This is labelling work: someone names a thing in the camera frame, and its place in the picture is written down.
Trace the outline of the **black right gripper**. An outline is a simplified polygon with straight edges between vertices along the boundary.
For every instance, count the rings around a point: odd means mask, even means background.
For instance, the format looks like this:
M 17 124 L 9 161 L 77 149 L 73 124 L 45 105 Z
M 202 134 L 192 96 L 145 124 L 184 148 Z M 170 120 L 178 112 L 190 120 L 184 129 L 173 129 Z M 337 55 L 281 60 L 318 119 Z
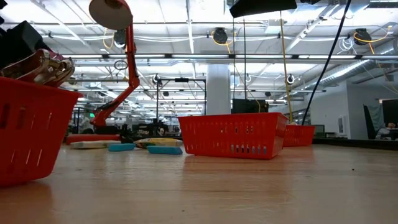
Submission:
M 300 0 L 305 4 L 316 4 L 320 0 Z M 296 9 L 295 0 L 238 0 L 229 9 L 234 18 L 268 12 Z

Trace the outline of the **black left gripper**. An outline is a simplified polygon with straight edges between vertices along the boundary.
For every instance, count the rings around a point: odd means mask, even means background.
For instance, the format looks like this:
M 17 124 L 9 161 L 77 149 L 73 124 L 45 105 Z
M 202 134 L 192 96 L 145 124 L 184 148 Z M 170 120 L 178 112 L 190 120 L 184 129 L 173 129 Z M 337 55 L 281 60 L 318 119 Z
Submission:
M 0 0 L 0 9 L 5 6 L 7 2 Z M 27 21 L 12 29 L 0 28 L 0 68 L 22 60 L 36 50 L 46 48 L 42 36 Z

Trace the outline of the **pink handled metal hole punch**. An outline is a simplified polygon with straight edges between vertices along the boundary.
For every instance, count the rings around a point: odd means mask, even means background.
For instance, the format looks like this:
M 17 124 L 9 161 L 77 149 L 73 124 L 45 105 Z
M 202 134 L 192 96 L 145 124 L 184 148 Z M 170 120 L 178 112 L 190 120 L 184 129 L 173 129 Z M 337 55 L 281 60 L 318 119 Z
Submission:
M 0 70 L 0 77 L 58 88 L 75 71 L 72 59 L 39 49 L 34 54 Z

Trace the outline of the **yellow crayon box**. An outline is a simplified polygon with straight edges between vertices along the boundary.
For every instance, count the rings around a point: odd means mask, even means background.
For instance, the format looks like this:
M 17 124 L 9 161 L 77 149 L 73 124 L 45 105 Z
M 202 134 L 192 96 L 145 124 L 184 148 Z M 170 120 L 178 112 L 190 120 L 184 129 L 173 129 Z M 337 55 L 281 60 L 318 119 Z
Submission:
M 102 141 L 80 141 L 70 144 L 72 149 L 101 149 L 107 148 L 113 144 L 121 144 L 121 141 L 102 140 Z
M 173 138 L 145 138 L 134 141 L 138 148 L 146 149 L 148 146 L 175 146 L 180 147 L 183 141 Z

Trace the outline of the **blue eraser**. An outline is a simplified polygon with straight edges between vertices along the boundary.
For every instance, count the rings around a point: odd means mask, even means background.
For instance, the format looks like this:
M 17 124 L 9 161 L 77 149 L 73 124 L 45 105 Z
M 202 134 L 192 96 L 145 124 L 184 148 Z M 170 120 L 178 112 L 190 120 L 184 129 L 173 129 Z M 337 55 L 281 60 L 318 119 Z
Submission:
M 132 151 L 136 145 L 134 143 L 125 144 L 112 144 L 108 147 L 109 152 L 121 152 L 121 151 Z
M 181 155 L 182 150 L 178 146 L 147 146 L 147 150 L 151 154 L 170 154 L 170 155 Z

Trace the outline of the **red plastic mesh basket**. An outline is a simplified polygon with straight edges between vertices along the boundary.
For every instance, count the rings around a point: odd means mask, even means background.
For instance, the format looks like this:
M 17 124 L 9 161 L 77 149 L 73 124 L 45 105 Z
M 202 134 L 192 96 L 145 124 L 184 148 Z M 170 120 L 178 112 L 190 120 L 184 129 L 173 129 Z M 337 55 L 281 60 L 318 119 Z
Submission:
M 312 144 L 315 126 L 288 124 L 285 129 L 284 147 L 309 146 Z
M 262 160 L 283 149 L 287 125 L 281 113 L 184 116 L 178 121 L 188 154 Z
M 80 96 L 0 77 L 0 187 L 50 175 Z

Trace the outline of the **white building pillar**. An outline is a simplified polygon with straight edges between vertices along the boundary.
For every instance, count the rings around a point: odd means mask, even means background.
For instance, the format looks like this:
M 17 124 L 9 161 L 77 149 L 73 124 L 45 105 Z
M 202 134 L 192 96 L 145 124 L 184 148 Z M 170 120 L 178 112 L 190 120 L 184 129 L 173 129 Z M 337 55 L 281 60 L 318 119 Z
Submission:
M 230 70 L 227 64 L 209 64 L 206 76 L 206 114 L 230 114 Z

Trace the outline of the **black box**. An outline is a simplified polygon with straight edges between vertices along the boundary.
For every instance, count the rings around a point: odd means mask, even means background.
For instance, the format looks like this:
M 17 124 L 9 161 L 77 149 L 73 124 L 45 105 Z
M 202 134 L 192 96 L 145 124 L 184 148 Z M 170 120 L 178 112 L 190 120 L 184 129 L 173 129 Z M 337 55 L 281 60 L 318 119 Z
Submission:
M 265 100 L 245 100 L 233 99 L 232 100 L 232 114 L 244 113 L 268 113 L 269 104 Z

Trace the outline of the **red desk lamp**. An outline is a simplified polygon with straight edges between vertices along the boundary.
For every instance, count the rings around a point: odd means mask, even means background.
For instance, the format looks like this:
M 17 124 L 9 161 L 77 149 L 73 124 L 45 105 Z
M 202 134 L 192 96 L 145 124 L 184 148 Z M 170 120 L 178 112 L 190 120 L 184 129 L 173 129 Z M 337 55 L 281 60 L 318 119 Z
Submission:
M 136 46 L 133 38 L 133 15 L 125 0 L 91 0 L 89 4 L 91 17 L 101 26 L 111 30 L 126 31 L 126 59 L 129 75 L 129 86 L 113 101 L 100 106 L 94 111 L 95 117 L 90 121 L 99 134 L 71 134 L 66 143 L 83 141 L 121 141 L 133 143 L 132 134 L 127 131 L 127 124 L 122 126 L 119 134 L 114 132 L 113 126 L 106 125 L 106 118 L 140 85 L 136 69 Z

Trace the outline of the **dark grey panel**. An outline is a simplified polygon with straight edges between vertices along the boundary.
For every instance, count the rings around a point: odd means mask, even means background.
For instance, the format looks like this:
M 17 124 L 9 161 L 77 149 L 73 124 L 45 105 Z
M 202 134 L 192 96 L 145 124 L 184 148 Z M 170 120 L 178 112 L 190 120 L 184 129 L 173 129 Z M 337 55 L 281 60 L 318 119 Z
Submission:
M 380 139 L 379 131 L 385 128 L 382 106 L 363 105 L 368 139 Z

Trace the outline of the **black monitor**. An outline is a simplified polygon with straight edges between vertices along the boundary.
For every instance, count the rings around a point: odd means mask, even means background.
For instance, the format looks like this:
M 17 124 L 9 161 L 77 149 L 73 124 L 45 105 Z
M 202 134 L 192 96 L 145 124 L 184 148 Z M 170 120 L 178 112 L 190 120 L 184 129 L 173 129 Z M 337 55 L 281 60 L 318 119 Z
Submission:
M 398 100 L 383 100 L 382 101 L 382 112 L 384 122 L 398 123 Z

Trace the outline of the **person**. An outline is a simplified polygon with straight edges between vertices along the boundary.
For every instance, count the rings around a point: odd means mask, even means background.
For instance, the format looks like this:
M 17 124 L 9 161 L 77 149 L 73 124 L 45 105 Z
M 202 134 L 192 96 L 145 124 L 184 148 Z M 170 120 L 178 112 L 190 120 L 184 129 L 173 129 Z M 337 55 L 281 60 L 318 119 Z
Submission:
M 395 123 L 387 123 L 384 128 L 381 128 L 377 134 L 376 139 L 396 141 L 398 138 L 398 127 Z

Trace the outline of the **black table frame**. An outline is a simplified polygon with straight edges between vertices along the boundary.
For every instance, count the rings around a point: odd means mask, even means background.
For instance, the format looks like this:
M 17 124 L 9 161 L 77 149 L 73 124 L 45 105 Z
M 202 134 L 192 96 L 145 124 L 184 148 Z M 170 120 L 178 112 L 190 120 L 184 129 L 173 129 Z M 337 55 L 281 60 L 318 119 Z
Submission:
M 313 144 L 398 151 L 398 141 L 315 138 Z

